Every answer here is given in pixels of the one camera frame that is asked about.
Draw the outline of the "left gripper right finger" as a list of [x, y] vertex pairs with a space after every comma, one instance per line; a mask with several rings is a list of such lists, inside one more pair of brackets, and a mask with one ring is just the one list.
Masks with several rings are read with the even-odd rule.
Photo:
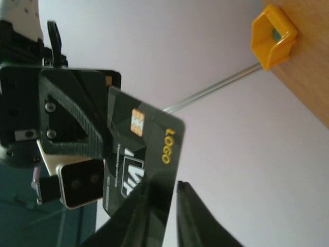
[[242, 247], [214, 218], [190, 183], [177, 183], [178, 246]]

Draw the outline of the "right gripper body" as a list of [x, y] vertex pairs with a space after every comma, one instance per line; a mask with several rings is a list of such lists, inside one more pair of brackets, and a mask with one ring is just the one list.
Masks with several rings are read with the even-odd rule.
[[[41, 163], [39, 73], [43, 69], [74, 69], [51, 66], [1, 66], [1, 164], [30, 168]], [[104, 69], [107, 96], [110, 87], [121, 87], [119, 72]]]

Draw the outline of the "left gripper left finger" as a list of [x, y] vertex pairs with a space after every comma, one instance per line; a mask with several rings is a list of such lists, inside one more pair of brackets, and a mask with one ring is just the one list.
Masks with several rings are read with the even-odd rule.
[[145, 246], [149, 208], [149, 184], [141, 182], [111, 219], [81, 246]]

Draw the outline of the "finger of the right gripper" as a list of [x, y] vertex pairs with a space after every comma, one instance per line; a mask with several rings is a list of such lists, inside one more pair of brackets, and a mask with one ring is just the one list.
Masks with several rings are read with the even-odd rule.
[[97, 70], [43, 69], [39, 73], [40, 142], [46, 154], [106, 158], [106, 76]]

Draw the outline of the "blue card holder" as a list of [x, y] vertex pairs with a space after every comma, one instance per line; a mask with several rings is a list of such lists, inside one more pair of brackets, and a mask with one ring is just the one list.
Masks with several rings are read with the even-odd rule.
[[1, 165], [1, 246], [79, 246], [95, 233], [95, 202], [76, 209], [59, 200], [38, 205], [32, 174]]

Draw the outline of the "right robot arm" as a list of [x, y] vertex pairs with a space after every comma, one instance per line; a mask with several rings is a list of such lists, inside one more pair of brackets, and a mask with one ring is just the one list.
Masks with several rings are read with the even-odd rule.
[[44, 45], [38, 1], [1, 1], [1, 163], [103, 168], [115, 70], [70, 68], [54, 21]]

